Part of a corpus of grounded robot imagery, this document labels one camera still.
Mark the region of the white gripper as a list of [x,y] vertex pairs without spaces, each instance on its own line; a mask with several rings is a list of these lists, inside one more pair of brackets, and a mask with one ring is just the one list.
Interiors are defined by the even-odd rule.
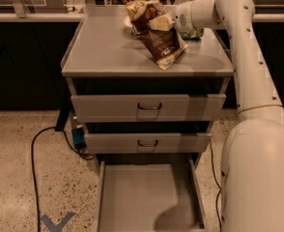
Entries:
[[184,2],[177,5],[172,9],[171,15],[163,14],[151,19],[148,22],[150,29],[157,31],[169,31],[175,27],[175,29],[180,32],[187,32],[194,29],[191,20],[191,2]]

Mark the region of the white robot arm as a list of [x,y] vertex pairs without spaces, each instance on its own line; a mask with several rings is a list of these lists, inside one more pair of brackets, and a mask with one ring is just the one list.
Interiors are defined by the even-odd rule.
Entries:
[[223,27],[231,49],[238,124],[221,158],[221,232],[284,232],[284,108],[252,27],[252,0],[194,0],[153,29]]

